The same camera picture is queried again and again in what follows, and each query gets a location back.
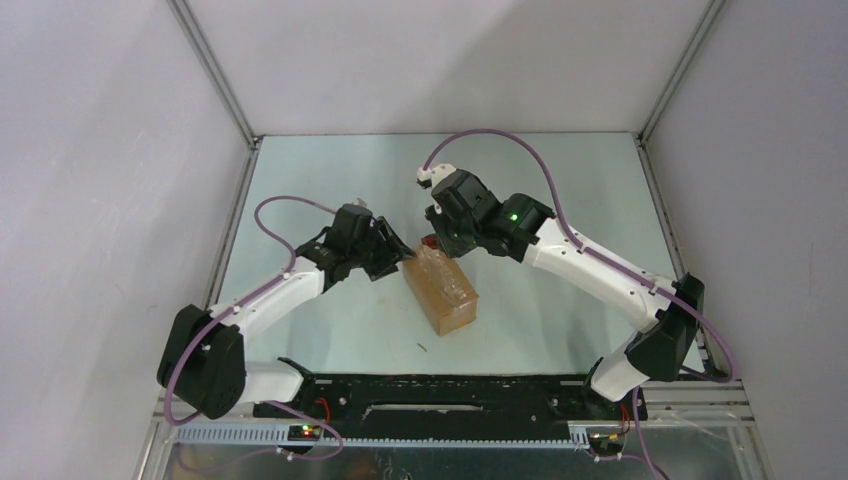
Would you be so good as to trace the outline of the brown cardboard express box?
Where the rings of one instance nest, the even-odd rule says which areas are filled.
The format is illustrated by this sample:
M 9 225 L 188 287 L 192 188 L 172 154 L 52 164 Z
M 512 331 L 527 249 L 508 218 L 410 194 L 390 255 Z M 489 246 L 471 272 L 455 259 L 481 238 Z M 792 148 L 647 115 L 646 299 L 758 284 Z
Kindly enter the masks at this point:
M 425 244 L 414 252 L 402 273 L 435 333 L 446 336 L 475 321 L 479 295 L 459 264 Z

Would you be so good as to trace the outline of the red black utility knife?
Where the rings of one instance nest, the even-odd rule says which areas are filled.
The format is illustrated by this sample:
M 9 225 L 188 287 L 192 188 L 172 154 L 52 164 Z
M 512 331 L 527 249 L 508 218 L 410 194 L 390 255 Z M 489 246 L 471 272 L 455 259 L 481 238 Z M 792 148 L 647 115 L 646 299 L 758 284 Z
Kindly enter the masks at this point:
M 435 235 L 427 235 L 422 238 L 422 244 L 433 250 L 439 250 L 438 237 Z

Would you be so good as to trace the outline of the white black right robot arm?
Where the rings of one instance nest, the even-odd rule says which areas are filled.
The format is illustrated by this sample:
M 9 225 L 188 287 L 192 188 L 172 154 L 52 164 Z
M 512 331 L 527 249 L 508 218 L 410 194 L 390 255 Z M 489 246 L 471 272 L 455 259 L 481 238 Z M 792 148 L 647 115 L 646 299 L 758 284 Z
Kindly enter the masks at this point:
M 448 257 L 481 248 L 564 278 L 625 315 L 635 333 L 590 373 L 581 392 L 588 414 L 606 418 L 644 382 L 676 379 L 697 328 L 698 279 L 675 282 L 590 239 L 569 239 L 550 207 L 521 193 L 499 201 L 477 176 L 450 164 L 420 168 L 416 181 L 430 192 L 425 217 Z

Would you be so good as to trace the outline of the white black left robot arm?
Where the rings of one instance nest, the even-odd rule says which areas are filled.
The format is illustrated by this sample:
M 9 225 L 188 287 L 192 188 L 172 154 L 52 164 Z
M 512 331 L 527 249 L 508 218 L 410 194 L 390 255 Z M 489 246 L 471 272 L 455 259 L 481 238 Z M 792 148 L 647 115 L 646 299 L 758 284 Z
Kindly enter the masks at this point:
M 272 401 L 292 416 L 308 414 L 316 403 L 315 388 L 304 382 L 308 371 L 291 360 L 250 361 L 250 344 L 352 271 L 361 269 L 377 281 L 414 256 L 384 217 L 345 204 L 331 225 L 295 248 L 289 263 L 255 290 L 206 309 L 183 307 L 175 316 L 156 374 L 165 390 L 166 419 L 179 426 L 194 416 L 221 418 L 238 404 Z M 174 399 L 194 408 L 194 415 L 176 418 Z

